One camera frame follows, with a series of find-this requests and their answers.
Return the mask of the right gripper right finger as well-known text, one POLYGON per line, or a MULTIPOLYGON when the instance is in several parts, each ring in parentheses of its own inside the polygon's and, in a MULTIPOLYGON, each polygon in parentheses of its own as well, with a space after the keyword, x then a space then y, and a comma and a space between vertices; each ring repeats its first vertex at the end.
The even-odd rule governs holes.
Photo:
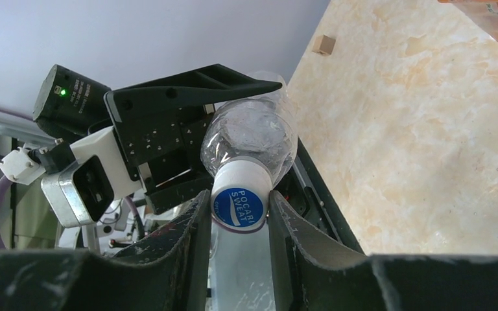
POLYGON ((269 203, 277 310, 498 310, 498 256, 366 256, 269 203))

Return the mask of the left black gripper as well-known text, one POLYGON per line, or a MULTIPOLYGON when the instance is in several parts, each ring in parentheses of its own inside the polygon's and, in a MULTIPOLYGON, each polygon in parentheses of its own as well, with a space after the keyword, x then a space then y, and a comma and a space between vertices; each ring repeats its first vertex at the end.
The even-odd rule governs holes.
POLYGON ((212 187, 200 149, 213 114, 204 105, 263 95, 281 82, 213 64, 104 95, 128 170, 161 214, 212 187))

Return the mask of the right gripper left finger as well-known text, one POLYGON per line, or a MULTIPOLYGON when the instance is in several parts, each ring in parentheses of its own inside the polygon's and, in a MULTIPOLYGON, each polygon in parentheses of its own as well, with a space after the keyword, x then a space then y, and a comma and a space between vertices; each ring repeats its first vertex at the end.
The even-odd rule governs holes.
POLYGON ((145 238, 88 250, 0 251, 0 310, 204 310, 210 193, 145 238))

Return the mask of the white blue Pocari cap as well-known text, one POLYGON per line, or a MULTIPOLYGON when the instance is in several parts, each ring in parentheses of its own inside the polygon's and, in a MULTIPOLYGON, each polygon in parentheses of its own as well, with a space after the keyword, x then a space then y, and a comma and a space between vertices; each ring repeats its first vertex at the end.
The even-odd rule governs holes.
POLYGON ((234 157, 214 177, 212 217, 231 232, 256 232, 265 223, 271 190, 271 178, 260 161, 247 156, 234 157))

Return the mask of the clear bottle blue cap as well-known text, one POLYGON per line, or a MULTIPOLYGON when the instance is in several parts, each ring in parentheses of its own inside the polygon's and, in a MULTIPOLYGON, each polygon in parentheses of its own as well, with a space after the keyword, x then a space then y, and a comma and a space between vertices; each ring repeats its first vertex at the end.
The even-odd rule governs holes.
POLYGON ((240 157, 258 160, 272 186, 291 169, 297 149, 296 122, 284 78, 269 71, 249 74, 256 80, 279 82, 279 90, 231 100, 220 106, 204 136, 200 159, 212 176, 240 157))

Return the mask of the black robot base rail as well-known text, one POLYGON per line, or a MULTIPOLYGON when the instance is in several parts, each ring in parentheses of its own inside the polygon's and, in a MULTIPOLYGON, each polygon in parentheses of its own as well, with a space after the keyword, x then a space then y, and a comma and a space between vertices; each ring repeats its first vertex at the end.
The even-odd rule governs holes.
POLYGON ((302 141, 298 141, 292 168, 275 189, 319 231, 343 246, 364 253, 302 141))

